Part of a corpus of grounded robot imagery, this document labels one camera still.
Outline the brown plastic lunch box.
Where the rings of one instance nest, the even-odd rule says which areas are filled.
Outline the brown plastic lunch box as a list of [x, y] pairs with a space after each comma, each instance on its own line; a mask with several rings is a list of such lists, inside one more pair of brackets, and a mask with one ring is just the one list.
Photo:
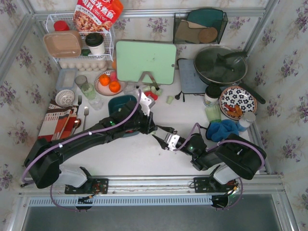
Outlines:
[[75, 30], [48, 33], [43, 41], [53, 58], [76, 58], [81, 55], [82, 39]]

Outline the grey induction cooker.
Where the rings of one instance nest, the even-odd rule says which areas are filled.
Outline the grey induction cooker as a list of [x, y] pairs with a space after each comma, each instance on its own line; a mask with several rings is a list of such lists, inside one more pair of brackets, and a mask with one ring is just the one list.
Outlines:
[[192, 59], [180, 58], [177, 60], [180, 73], [181, 91], [184, 94], [204, 94], [205, 84], [195, 70]]

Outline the clear glass tumbler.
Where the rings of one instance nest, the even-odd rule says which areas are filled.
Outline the clear glass tumbler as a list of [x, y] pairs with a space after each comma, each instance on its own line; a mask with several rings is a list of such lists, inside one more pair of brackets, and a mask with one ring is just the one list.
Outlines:
[[88, 102], [90, 106], [96, 111], [101, 110], [103, 107], [103, 101], [100, 96], [96, 95], [93, 99], [88, 99]]

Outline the black pan with glass lid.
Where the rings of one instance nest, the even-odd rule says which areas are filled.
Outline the black pan with glass lid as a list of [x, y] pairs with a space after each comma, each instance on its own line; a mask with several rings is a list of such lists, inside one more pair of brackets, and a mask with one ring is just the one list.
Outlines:
[[199, 78], [208, 85], [237, 85], [249, 92], [259, 103], [266, 100], [243, 82], [248, 72], [245, 51], [235, 51], [225, 46], [209, 46], [201, 49], [193, 60]]

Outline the teal plastic storage basket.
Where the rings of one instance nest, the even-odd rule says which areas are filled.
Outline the teal plastic storage basket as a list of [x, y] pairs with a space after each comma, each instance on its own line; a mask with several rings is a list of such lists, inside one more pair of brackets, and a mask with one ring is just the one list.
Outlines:
[[[129, 101], [133, 101], [133, 102], [136, 103], [137, 99], [133, 95], [123, 95], [123, 96], [118, 96], [118, 97], [112, 98], [108, 102], [109, 115], [111, 115], [115, 112], [120, 112], [120, 109], [122, 109], [125, 106], [125, 104]], [[114, 123], [114, 121], [112, 120], [111, 126], [115, 126], [115, 125], [116, 125], [116, 123]], [[124, 136], [122, 138], [132, 137], [132, 136], [138, 135], [138, 133], [139, 132], [137, 132], [137, 131], [129, 130], [124, 134]]]

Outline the green coffee capsule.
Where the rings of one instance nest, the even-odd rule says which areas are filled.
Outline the green coffee capsule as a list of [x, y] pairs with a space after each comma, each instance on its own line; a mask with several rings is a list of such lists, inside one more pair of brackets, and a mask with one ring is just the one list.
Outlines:
[[173, 100], [174, 100], [174, 97], [173, 97], [173, 96], [168, 96], [168, 97], [167, 97], [166, 103], [167, 103], [167, 104], [171, 104]]

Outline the blue jar silver lid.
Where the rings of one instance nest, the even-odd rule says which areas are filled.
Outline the blue jar silver lid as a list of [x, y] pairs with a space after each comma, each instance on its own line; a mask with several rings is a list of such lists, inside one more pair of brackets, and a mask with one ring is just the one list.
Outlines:
[[252, 112], [245, 112], [237, 123], [237, 128], [240, 132], [246, 131], [255, 121], [256, 115]]

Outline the green glass cup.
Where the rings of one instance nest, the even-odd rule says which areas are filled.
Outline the green glass cup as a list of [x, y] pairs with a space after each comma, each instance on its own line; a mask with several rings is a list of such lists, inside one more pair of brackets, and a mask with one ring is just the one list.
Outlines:
[[94, 86], [88, 82], [88, 79], [85, 75], [77, 76], [75, 78], [75, 83], [88, 100], [95, 99], [96, 93]]

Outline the black power plug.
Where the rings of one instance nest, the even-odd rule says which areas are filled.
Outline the black power plug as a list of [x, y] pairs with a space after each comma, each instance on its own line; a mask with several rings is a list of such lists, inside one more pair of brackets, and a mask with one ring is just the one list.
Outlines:
[[182, 91], [181, 91], [179, 94], [177, 94], [177, 95], [175, 96], [175, 99], [176, 99], [176, 100], [179, 100], [180, 97], [181, 97], [181, 95], [183, 95], [182, 101], [185, 102], [185, 94], [184, 94]]

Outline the pink bowl with oranges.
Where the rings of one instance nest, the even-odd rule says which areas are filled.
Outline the pink bowl with oranges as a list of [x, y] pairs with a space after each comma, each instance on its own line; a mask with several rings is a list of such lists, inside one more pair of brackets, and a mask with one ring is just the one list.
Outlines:
[[114, 96], [121, 93], [127, 86], [126, 82], [117, 79], [116, 71], [105, 71], [97, 76], [94, 88], [103, 96]]

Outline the blue cloth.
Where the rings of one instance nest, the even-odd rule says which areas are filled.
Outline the blue cloth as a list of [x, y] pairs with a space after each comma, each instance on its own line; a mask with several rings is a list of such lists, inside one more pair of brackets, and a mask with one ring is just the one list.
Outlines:
[[232, 120], [222, 120], [221, 122], [210, 123], [206, 129], [205, 137], [213, 142], [219, 142], [228, 138], [229, 135], [239, 136], [238, 128]]

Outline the striped kitchen towel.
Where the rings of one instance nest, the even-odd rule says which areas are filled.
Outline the striped kitchen towel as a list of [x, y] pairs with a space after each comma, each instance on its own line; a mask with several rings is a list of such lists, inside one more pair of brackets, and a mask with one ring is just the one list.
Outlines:
[[51, 100], [43, 119], [38, 139], [55, 141], [68, 138], [77, 119], [77, 105], [60, 107], [55, 100]]

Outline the clear container blue lid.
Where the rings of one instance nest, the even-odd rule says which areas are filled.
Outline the clear container blue lid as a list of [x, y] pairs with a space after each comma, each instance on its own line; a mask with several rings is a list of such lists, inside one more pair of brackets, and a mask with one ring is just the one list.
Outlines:
[[75, 77], [77, 76], [76, 68], [65, 68], [59, 72], [58, 80], [56, 83], [56, 90], [72, 90], [76, 88]]

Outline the white jar black lid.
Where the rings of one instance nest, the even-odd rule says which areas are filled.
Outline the white jar black lid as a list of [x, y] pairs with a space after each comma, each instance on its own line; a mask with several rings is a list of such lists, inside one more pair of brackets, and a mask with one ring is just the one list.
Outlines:
[[205, 95], [204, 95], [204, 104], [205, 106], [209, 107], [219, 100], [221, 96], [222, 90], [219, 86], [216, 85], [208, 85], [205, 89]]

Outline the rose gold spoon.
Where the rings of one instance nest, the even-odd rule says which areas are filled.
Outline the rose gold spoon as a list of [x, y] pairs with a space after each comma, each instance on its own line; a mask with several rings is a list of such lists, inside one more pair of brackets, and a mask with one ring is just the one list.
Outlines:
[[71, 135], [73, 135], [76, 131], [77, 128], [79, 128], [81, 125], [81, 119], [77, 118], [75, 121], [74, 121], [74, 126], [73, 126], [73, 129], [71, 131]]

